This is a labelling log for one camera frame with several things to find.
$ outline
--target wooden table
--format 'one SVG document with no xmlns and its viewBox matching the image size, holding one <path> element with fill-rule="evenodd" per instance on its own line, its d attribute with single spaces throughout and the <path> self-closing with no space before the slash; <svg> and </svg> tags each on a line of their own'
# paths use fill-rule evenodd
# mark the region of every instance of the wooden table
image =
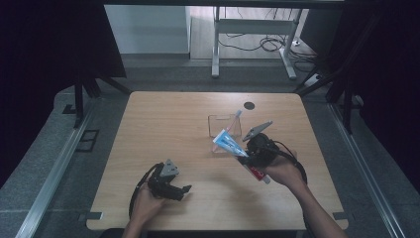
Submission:
<svg viewBox="0 0 420 238">
<path fill-rule="evenodd" d="M 244 108 L 253 102 L 254 110 Z M 121 121 L 92 212 L 90 229 L 125 227 L 132 192 L 146 171 L 172 159 L 180 174 L 171 183 L 192 184 L 182 201 L 169 200 L 149 230 L 302 230 L 299 203 L 284 186 L 257 181 L 232 156 L 211 152 L 208 116 L 243 110 L 243 135 L 272 120 L 270 138 L 297 151 L 309 187 L 332 215 L 340 199 L 296 94 L 226 92 L 133 92 Z M 347 228 L 347 220 L 337 221 Z"/>
</svg>

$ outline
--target black cable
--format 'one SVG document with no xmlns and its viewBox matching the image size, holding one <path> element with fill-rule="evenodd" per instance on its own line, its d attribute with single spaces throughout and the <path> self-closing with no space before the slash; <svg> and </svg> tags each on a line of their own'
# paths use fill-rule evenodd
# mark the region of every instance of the black cable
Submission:
<svg viewBox="0 0 420 238">
<path fill-rule="evenodd" d="M 274 10 L 274 14 L 273 14 L 273 16 L 272 16 L 272 19 L 273 19 L 273 20 L 275 20 L 275 17 L 277 16 L 277 11 L 278 11 L 278 8 L 276 8 L 276 9 Z"/>
<path fill-rule="evenodd" d="M 265 44 L 270 43 L 274 46 L 274 49 L 268 49 Z M 276 39 L 276 38 L 272 38 L 269 37 L 268 35 L 266 35 L 265 38 L 262 38 L 260 40 L 260 45 L 262 46 L 262 48 L 266 51 L 266 52 L 276 52 L 279 49 L 281 49 L 282 47 L 285 46 L 284 41 Z"/>
<path fill-rule="evenodd" d="M 234 48 L 234 49 L 238 49 L 238 50 L 245 51 L 245 52 L 253 52 L 253 51 L 256 51 L 256 50 L 258 50 L 259 48 L 262 47 L 262 46 L 259 46 L 259 47 L 254 48 L 254 49 L 243 49 L 243 48 L 239 48 L 239 47 L 235 47 L 235 46 L 225 45 L 225 44 L 221 43 L 220 40 L 219 40 L 219 44 L 224 46 L 224 47 Z"/>
<path fill-rule="evenodd" d="M 281 146 L 283 146 L 287 150 L 287 152 L 296 160 L 296 157 L 294 157 L 293 153 L 291 153 L 291 151 L 283 143 L 281 143 L 279 141 L 273 141 L 273 142 L 275 142 L 275 143 L 280 144 Z"/>
<path fill-rule="evenodd" d="M 237 37 L 241 37 L 241 36 L 244 36 L 244 35 L 246 35 L 246 34 L 242 33 L 242 34 L 238 34 L 238 35 L 234 35 L 234 36 L 229 36 L 228 34 L 226 34 L 226 36 L 228 38 L 237 38 Z"/>
<path fill-rule="evenodd" d="M 239 7 L 237 7 L 237 11 L 238 11 L 239 15 L 241 16 L 241 19 L 244 19 L 244 17 L 242 16 L 242 14 L 239 12 Z"/>
<path fill-rule="evenodd" d="M 137 196 L 139 194 L 139 190 L 142 187 L 143 183 L 145 183 L 146 179 L 148 179 L 149 175 L 151 174 L 151 172 L 156 169 L 158 166 L 163 166 L 163 163 L 160 164 L 155 164 L 153 167 L 151 167 L 151 169 L 142 177 L 142 179 L 140 179 L 139 183 L 137 183 L 136 188 L 133 191 L 133 195 L 132 198 L 130 200 L 130 208 L 129 208 L 129 217 L 131 218 L 132 212 L 133 212 L 133 208 L 134 208 L 134 203 L 137 199 Z"/>
<path fill-rule="evenodd" d="M 287 20 L 290 20 L 291 12 L 293 11 L 293 8 L 290 9 L 289 18 Z"/>
<path fill-rule="evenodd" d="M 273 10 L 273 8 L 269 9 L 269 11 L 265 14 L 264 19 L 266 19 L 266 17 L 268 16 L 268 14 Z"/>
</svg>

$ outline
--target hand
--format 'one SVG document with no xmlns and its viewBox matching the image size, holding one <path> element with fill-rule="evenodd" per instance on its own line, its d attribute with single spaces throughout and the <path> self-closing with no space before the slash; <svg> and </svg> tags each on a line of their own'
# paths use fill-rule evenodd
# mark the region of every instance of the hand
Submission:
<svg viewBox="0 0 420 238">
<path fill-rule="evenodd" d="M 134 203 L 132 217 L 124 230 L 123 238 L 138 238 L 143 225 L 158 214 L 163 204 L 164 199 L 155 198 L 152 195 L 148 183 L 145 182 L 139 189 L 139 194 Z"/>
<path fill-rule="evenodd" d="M 145 224 L 158 214 L 160 209 L 163 207 L 163 203 L 164 199 L 155 198 L 152 195 L 148 183 L 145 182 L 139 189 L 139 194 L 133 207 L 131 220 L 142 225 Z"/>
<path fill-rule="evenodd" d="M 283 146 L 280 149 L 290 155 Z M 296 152 L 291 150 L 291 153 L 296 158 Z M 260 168 L 259 170 L 269 175 L 274 181 L 290 189 L 305 184 L 299 169 L 288 158 L 283 156 L 277 156 L 268 167 Z"/>
</svg>

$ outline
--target table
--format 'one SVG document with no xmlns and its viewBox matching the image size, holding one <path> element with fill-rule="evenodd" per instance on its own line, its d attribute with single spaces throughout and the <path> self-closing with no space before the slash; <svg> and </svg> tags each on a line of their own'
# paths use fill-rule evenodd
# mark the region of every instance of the table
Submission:
<svg viewBox="0 0 420 238">
<path fill-rule="evenodd" d="M 245 109 L 245 102 L 255 109 Z M 192 189 L 182 201 L 169 200 L 147 230 L 305 229 L 301 208 L 286 187 L 257 181 L 232 156 L 211 152 L 208 116 L 238 109 L 243 135 L 272 120 L 264 132 L 297 151 L 309 187 L 327 212 L 343 212 L 297 94 L 133 92 L 91 208 L 102 218 L 87 220 L 87 226 L 125 227 L 137 182 L 154 164 L 172 159 L 179 175 L 171 184 Z M 348 226 L 346 219 L 337 222 Z"/>
<path fill-rule="evenodd" d="M 295 8 L 295 9 L 353 9 L 358 11 L 366 9 L 371 11 L 367 23 L 361 31 L 358 38 L 355 40 L 352 49 L 350 50 L 349 56 L 345 58 L 342 65 L 331 74 L 323 77 L 322 79 L 315 82 L 313 85 L 302 88 L 304 82 L 311 78 L 316 70 L 312 70 L 308 73 L 303 82 L 296 87 L 295 91 L 300 96 L 305 96 L 308 93 L 330 83 L 335 82 L 333 87 L 329 90 L 327 95 L 328 102 L 337 102 L 338 97 L 345 94 L 344 100 L 344 115 L 343 124 L 346 129 L 352 133 L 350 120 L 352 111 L 352 96 L 353 86 L 352 79 L 348 77 L 351 71 L 351 66 L 362 50 L 362 46 L 368 39 L 373 28 L 383 15 L 383 0 L 88 0 L 84 3 L 100 3 L 100 4 L 117 4 L 117 5 L 167 5 L 167 6 L 214 6 L 214 7 L 257 7 L 257 8 Z M 218 75 L 218 53 L 217 49 L 214 49 L 212 75 L 217 77 Z M 287 50 L 282 52 L 282 58 L 287 56 Z M 286 68 L 288 68 L 288 74 L 293 78 L 291 68 L 288 65 L 288 61 L 285 62 Z"/>
</svg>

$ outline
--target wall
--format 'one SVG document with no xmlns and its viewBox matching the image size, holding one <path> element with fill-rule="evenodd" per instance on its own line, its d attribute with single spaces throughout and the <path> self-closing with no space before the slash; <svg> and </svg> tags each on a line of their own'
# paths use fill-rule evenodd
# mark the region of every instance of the wall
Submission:
<svg viewBox="0 0 420 238">
<path fill-rule="evenodd" d="M 188 54 L 190 13 L 184 6 L 105 6 L 120 54 Z"/>
</svg>

